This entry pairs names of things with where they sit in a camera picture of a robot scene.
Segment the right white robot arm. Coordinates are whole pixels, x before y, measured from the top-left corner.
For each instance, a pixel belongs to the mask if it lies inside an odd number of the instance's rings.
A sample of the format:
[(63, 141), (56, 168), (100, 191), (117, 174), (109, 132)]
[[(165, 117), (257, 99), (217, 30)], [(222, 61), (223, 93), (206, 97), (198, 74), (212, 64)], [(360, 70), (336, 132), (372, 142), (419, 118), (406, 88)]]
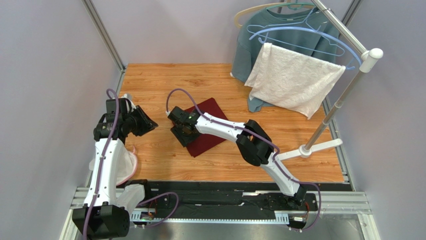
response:
[(250, 165), (262, 168), (277, 184), (287, 200), (304, 204), (307, 189), (278, 159), (278, 148), (254, 120), (232, 122), (197, 109), (179, 107), (168, 111), (171, 132), (191, 156), (197, 157), (224, 141), (236, 144), (241, 157)]

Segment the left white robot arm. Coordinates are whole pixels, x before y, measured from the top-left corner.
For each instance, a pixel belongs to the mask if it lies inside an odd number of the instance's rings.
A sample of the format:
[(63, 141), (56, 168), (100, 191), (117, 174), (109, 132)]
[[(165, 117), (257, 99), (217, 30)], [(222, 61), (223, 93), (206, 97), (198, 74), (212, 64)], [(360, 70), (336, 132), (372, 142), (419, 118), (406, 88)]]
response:
[(125, 148), (127, 136), (140, 137), (158, 124), (127, 95), (106, 100), (106, 113), (93, 130), (95, 140), (92, 180), (83, 206), (72, 213), (72, 221), (86, 240), (127, 236), (130, 214), (146, 197), (144, 180), (127, 182), (119, 176), (119, 165), (135, 155)]

